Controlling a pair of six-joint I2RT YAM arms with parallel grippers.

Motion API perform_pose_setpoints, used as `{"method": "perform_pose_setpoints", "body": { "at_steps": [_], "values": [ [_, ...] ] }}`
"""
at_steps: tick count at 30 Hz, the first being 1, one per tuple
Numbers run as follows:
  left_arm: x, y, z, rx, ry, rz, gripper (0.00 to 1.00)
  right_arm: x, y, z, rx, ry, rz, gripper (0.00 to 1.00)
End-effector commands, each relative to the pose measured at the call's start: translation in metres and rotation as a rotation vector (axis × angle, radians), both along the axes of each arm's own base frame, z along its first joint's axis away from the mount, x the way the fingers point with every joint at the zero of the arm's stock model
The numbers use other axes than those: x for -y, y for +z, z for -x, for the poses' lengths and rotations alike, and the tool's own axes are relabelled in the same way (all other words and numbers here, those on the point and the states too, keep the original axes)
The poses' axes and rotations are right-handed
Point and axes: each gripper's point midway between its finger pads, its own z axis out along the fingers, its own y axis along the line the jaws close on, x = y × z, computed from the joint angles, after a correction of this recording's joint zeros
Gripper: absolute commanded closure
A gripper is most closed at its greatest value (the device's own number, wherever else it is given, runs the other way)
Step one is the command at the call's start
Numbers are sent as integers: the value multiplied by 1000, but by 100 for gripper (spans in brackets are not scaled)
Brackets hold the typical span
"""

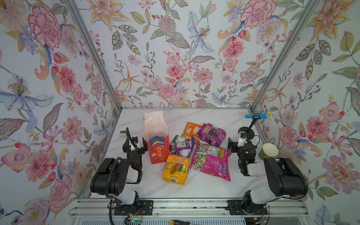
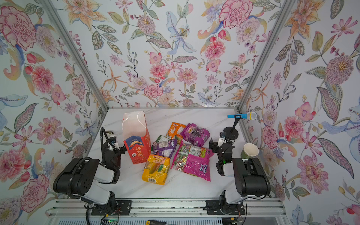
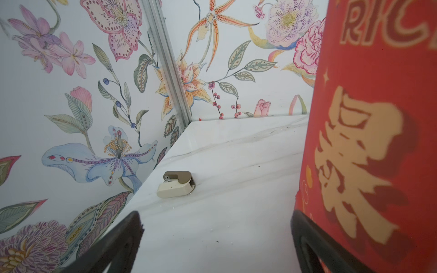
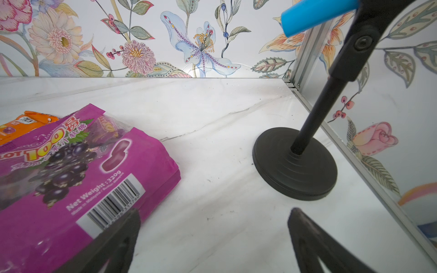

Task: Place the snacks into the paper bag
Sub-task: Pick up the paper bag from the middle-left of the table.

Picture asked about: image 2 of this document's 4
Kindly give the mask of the red white paper bag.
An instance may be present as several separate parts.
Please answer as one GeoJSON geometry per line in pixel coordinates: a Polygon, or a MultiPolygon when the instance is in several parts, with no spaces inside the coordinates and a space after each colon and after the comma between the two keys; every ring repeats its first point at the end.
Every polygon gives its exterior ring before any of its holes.
{"type": "Polygon", "coordinates": [[[145,163],[151,155],[151,138],[144,111],[124,113],[122,131],[124,146],[132,163],[145,163]]]}

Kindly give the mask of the large pink candy bag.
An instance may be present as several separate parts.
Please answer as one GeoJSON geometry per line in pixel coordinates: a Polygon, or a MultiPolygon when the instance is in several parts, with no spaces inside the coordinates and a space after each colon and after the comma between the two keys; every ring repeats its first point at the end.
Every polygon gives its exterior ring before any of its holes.
{"type": "Polygon", "coordinates": [[[210,182],[210,158],[213,155],[209,149],[181,142],[171,168],[210,182]]]}

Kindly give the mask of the yellow snack bag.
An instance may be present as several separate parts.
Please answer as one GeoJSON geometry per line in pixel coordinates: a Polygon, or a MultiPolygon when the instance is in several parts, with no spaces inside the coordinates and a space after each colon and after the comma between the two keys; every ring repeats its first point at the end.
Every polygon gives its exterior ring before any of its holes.
{"type": "Polygon", "coordinates": [[[150,155],[144,167],[142,180],[157,185],[164,185],[169,169],[170,158],[150,155]]]}

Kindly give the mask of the purple white snack pack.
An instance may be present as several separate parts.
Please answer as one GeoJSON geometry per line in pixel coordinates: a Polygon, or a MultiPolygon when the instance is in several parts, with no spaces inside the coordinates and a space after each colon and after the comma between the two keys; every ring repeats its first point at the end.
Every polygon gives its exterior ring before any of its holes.
{"type": "Polygon", "coordinates": [[[169,139],[167,142],[154,142],[151,151],[153,154],[171,158],[177,146],[176,139],[169,139]]]}

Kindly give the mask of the green snack pack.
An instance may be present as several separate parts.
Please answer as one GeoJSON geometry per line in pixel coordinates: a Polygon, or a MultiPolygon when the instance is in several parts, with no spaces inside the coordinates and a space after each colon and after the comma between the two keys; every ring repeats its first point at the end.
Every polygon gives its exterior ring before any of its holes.
{"type": "Polygon", "coordinates": [[[163,136],[163,135],[160,135],[155,142],[159,143],[159,142],[167,142],[169,141],[169,138],[167,138],[167,136],[163,136]]]}

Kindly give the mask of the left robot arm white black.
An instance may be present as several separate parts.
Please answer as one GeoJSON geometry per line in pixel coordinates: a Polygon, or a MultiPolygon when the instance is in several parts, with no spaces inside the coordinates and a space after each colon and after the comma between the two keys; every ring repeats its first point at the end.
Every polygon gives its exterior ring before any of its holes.
{"type": "Polygon", "coordinates": [[[117,204],[114,193],[99,184],[116,184],[120,177],[121,158],[126,148],[120,147],[112,131],[100,130],[101,159],[74,158],[56,177],[53,190],[73,199],[110,207],[117,204]]]}

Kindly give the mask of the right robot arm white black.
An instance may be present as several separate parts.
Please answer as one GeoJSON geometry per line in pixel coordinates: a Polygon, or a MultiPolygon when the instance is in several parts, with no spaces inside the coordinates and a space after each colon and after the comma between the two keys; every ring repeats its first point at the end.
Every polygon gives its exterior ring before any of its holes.
{"type": "Polygon", "coordinates": [[[217,172],[223,177],[233,177],[234,185],[222,192],[219,197],[222,205],[237,205],[247,199],[261,200],[270,194],[270,182],[256,158],[259,149],[252,143],[246,143],[242,152],[246,158],[235,157],[235,146],[231,141],[209,142],[209,148],[217,154],[217,172]]]}

